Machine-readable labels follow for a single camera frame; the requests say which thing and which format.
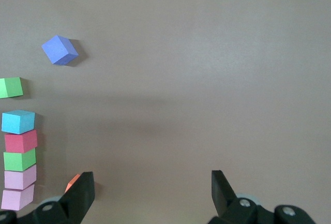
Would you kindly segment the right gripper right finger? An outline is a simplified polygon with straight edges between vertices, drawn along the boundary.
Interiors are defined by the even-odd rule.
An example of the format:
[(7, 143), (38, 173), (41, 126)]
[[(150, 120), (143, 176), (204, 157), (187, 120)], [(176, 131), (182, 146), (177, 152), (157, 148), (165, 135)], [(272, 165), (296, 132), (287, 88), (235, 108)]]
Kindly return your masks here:
[(212, 199), (218, 215), (209, 223), (315, 223), (297, 206), (278, 205), (270, 212), (247, 197), (237, 197), (221, 170), (212, 171)]

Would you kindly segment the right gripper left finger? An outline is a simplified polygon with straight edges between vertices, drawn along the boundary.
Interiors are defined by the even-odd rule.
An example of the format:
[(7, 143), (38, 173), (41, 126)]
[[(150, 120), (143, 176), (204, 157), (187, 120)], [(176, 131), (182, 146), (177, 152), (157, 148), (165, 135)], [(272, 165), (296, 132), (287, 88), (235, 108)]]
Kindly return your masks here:
[(15, 211), (1, 211), (1, 223), (81, 223), (94, 199), (94, 174), (83, 172), (59, 200), (45, 202), (22, 217)]

